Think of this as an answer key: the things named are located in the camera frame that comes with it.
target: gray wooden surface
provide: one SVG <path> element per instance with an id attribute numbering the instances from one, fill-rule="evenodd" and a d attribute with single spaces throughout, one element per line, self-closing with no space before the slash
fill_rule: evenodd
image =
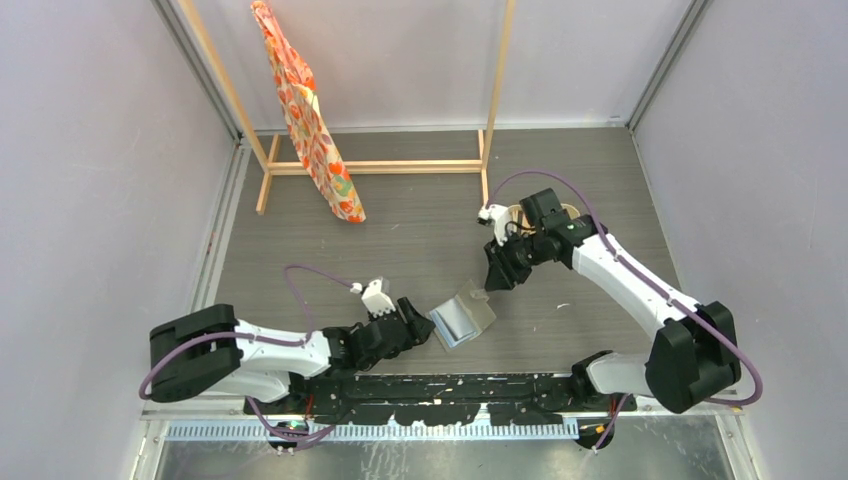
<path id="1" fill-rule="evenodd" d="M 473 132 L 378 133 L 334 136 L 345 161 L 473 158 Z M 281 160 L 293 160 L 289 142 Z M 495 134 L 490 187 L 512 172 L 544 168 L 567 176 L 592 200 L 621 244 L 671 284 L 676 277 L 636 152 L 625 129 L 507 130 Z M 363 224 L 336 219 L 309 177 L 276 177 L 264 216 L 254 212 L 262 171 L 251 160 L 218 288 L 218 302 L 239 318 L 303 331 L 305 318 L 285 286 L 282 268 L 306 263 L 351 281 L 384 276 L 394 298 L 408 296 L 422 313 L 453 296 L 468 279 L 482 285 L 483 244 L 491 230 L 475 222 L 480 178 L 475 174 L 360 175 Z M 585 209 L 553 180 L 526 176 L 499 194 L 517 203 L 552 186 L 560 199 Z M 358 297 L 309 272 L 293 278 L 318 328 L 365 322 Z M 600 288 L 561 265 L 537 267 L 523 286 L 494 292 L 498 315 L 480 337 L 446 353 L 437 339 L 384 361 L 377 373 L 567 372 L 603 349 L 647 351 L 650 344 L 624 310 Z"/>

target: wooden rack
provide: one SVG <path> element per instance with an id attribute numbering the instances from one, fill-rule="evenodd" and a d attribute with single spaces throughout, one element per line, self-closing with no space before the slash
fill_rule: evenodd
<path id="1" fill-rule="evenodd" d="M 227 74 L 221 58 L 218 56 L 218 51 L 212 44 L 209 37 L 209 32 L 200 18 L 200 14 L 194 6 L 193 0 L 178 0 L 180 8 L 188 20 L 189 26 L 194 32 L 195 39 L 198 42 L 200 49 L 206 55 L 209 65 L 218 80 L 218 84 L 223 90 L 224 96 L 234 110 L 235 116 L 241 123 L 244 131 L 244 136 L 250 143 L 253 153 L 259 160 L 259 166 L 262 167 L 265 176 L 262 179 L 262 186 L 259 190 L 259 199 L 256 202 L 256 212 L 262 215 L 265 213 L 265 206 L 268 204 L 268 195 L 271 191 L 271 183 L 275 176 L 285 175 L 306 175 L 306 169 L 300 162 L 278 162 L 277 156 L 280 152 L 280 142 L 282 137 L 275 134 L 271 142 L 271 149 L 268 154 L 259 143 L 259 138 L 253 129 L 250 119 L 247 117 L 247 112 L 244 110 L 244 105 L 241 103 L 236 89 Z M 504 14 L 503 29 L 501 31 L 500 48 L 498 50 L 498 62 L 495 67 L 495 83 L 492 88 L 492 100 L 489 104 L 489 118 L 486 122 L 485 135 L 482 130 L 477 131 L 477 140 L 479 145 L 479 158 L 468 160 L 368 160 L 347 162 L 345 166 L 352 175 L 364 174 L 412 174 L 412 173 L 477 173 L 480 174 L 480 185 L 483 194 L 483 203 L 489 200 L 489 181 L 486 172 L 489 166 L 489 154 L 492 148 L 492 134 L 494 133 L 495 117 L 498 113 L 498 102 L 501 95 L 501 82 L 503 80 L 503 69 L 506 63 L 506 53 L 509 47 L 509 36 L 512 30 L 512 16 L 515 11 L 515 0 L 506 0 L 506 12 Z"/>

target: wooden clothes rack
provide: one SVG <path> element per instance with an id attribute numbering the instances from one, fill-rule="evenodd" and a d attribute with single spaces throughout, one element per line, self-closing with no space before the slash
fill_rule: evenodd
<path id="1" fill-rule="evenodd" d="M 218 79 L 218 84 L 223 90 L 224 96 L 233 108 L 235 116 L 241 123 L 244 130 L 244 136 L 250 143 L 253 153 L 259 160 L 259 166 L 265 172 L 262 179 L 262 186 L 259 190 L 259 199 L 256 202 L 256 212 L 260 215 L 265 213 L 265 206 L 268 204 L 268 195 L 271 191 L 271 183 L 275 176 L 285 175 L 306 175 L 306 169 L 303 168 L 300 162 L 278 162 L 277 156 L 280 152 L 280 134 L 275 134 L 271 141 L 271 149 L 266 155 L 265 149 L 259 143 L 259 137 L 256 136 L 256 131 L 250 119 L 247 117 L 247 112 L 244 110 L 244 105 L 241 103 L 236 89 L 233 86 L 230 76 L 227 74 L 227 69 L 221 62 L 218 56 L 218 51 L 215 45 L 212 44 L 212 39 L 209 37 L 203 20 L 194 6 L 193 0 L 178 0 L 180 8 L 188 20 L 189 26 L 194 32 L 194 36 L 206 55 L 209 65 L 215 77 Z M 411 173 L 479 173 L 480 185 L 483 194 L 483 203 L 489 200 L 489 180 L 486 169 L 489 166 L 489 155 L 492 148 L 492 135 L 495 127 L 495 117 L 498 113 L 498 102 L 501 95 L 501 82 L 503 80 L 504 64 L 506 63 L 506 53 L 509 47 L 509 36 L 512 30 L 512 16 L 515 11 L 515 0 L 506 0 L 506 12 L 504 13 L 503 29 L 501 30 L 500 48 L 498 50 L 498 62 L 495 67 L 495 83 L 492 88 L 492 100 L 489 104 L 489 118 L 486 122 L 485 135 L 482 130 L 477 131 L 477 141 L 479 145 L 479 158 L 468 160 L 367 160 L 347 162 L 345 166 L 352 175 L 363 174 L 411 174 Z"/>

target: hanging cloth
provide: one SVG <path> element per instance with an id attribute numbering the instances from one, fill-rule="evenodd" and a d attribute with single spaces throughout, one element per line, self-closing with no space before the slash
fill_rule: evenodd
<path id="1" fill-rule="evenodd" d="M 321 118 L 312 70 L 289 45 L 271 9 L 259 1 L 253 2 L 250 8 L 265 37 L 277 96 L 300 163 L 337 217 L 348 222 L 362 222 L 365 210 Z"/>

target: orange floral cloth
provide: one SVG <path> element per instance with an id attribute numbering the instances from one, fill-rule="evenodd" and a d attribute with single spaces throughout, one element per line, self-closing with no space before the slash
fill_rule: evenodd
<path id="1" fill-rule="evenodd" d="M 289 45 L 271 9 L 263 2 L 253 2 L 250 8 L 265 37 L 277 95 L 300 163 L 337 217 L 362 222 L 365 210 L 321 118 L 312 70 Z"/>

